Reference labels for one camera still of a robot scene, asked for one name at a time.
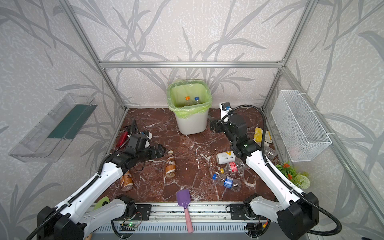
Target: green garbage bag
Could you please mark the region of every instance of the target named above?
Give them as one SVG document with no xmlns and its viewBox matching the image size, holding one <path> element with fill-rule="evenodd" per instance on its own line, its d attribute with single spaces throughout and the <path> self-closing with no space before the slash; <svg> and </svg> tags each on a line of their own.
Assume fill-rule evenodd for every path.
<svg viewBox="0 0 384 240">
<path fill-rule="evenodd" d="M 185 97 L 191 101 L 199 97 L 201 104 L 184 106 Z M 185 80 L 172 83 L 167 89 L 167 103 L 169 110 L 179 118 L 188 118 L 195 113 L 203 113 L 212 105 L 212 95 L 208 85 L 201 80 Z"/>
</svg>

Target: leaf pattern wallpaper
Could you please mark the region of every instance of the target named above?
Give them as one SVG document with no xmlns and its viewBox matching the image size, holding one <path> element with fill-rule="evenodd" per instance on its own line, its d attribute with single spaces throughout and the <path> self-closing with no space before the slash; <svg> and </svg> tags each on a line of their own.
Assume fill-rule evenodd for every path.
<svg viewBox="0 0 384 240">
<path fill-rule="evenodd" d="M 0 1 L 0 239 L 25 239 L 36 215 L 78 189 L 107 151 L 124 109 L 104 83 L 58 2 Z M 98 105 L 55 163 L 9 151 L 67 94 Z"/>
<path fill-rule="evenodd" d="M 288 68 L 306 90 L 374 187 L 384 197 L 384 1 L 318 4 Z M 279 90 L 291 89 L 281 78 Z M 275 127 L 269 114 L 272 128 Z M 279 135 L 280 146 L 284 146 Z M 286 149 L 281 149 L 289 159 Z M 384 229 L 330 148 L 295 167 L 311 178 L 308 191 L 339 218 L 343 230 L 327 239 L 384 239 Z M 333 223 L 320 216 L 322 230 Z"/>
<path fill-rule="evenodd" d="M 102 61 L 279 61 L 307 0 L 70 3 Z M 166 106 L 167 86 L 191 78 L 208 84 L 214 105 L 261 105 L 276 71 L 118 68 L 108 74 L 127 106 Z"/>
</svg>

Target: purple spatula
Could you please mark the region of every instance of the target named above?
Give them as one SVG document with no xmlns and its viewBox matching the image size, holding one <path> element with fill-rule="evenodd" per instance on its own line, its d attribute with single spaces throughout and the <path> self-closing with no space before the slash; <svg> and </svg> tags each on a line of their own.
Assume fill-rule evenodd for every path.
<svg viewBox="0 0 384 240">
<path fill-rule="evenodd" d="M 193 227 L 192 227 L 191 218 L 189 217 L 189 212 L 188 212 L 188 204 L 191 202 L 191 196 L 189 195 L 189 190 L 183 189 L 178 191 L 176 193 L 176 197 L 177 197 L 177 203 L 179 204 L 179 206 L 184 208 L 185 221 L 187 222 L 188 233 L 192 233 Z"/>
</svg>

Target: blue bottle label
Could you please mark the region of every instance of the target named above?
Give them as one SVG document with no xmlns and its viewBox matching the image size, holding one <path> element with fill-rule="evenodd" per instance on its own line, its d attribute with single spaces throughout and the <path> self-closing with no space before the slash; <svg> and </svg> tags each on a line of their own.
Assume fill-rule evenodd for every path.
<svg viewBox="0 0 384 240">
<path fill-rule="evenodd" d="M 231 188 L 233 183 L 233 178 L 231 177 L 226 177 L 224 180 L 224 187 Z"/>
</svg>

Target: green strip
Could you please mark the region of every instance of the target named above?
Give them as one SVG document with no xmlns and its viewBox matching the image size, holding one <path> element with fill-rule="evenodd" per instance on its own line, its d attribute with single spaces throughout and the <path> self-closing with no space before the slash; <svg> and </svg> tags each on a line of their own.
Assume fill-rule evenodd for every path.
<svg viewBox="0 0 384 240">
<path fill-rule="evenodd" d="M 95 108 L 96 105 L 75 105 L 51 134 L 49 134 L 48 138 L 62 139 L 65 137 L 66 139 L 74 139 Z"/>
</svg>

